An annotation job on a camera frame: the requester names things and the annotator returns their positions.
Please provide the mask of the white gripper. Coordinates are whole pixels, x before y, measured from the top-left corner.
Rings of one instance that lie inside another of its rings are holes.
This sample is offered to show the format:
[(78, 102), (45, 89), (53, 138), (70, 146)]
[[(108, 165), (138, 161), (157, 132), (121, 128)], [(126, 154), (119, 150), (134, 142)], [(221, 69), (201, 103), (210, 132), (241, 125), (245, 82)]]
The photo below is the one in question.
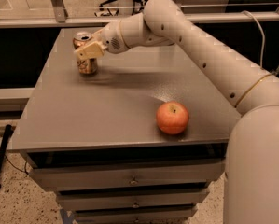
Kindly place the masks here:
[(79, 60), (102, 57), (106, 50), (113, 54), (129, 50), (120, 31), (120, 24), (121, 21), (111, 21), (104, 28), (94, 32), (92, 36), (97, 41), (88, 42), (75, 50)]

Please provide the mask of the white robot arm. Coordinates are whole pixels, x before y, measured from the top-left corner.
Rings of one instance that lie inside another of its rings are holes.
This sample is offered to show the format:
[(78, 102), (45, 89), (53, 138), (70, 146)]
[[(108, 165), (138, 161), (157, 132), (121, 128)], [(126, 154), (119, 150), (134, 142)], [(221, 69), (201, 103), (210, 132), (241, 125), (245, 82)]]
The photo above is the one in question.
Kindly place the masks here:
[(189, 21), (173, 0), (112, 21), (77, 49), (81, 60), (176, 43), (241, 114), (226, 155), (225, 224), (279, 224), (279, 78)]

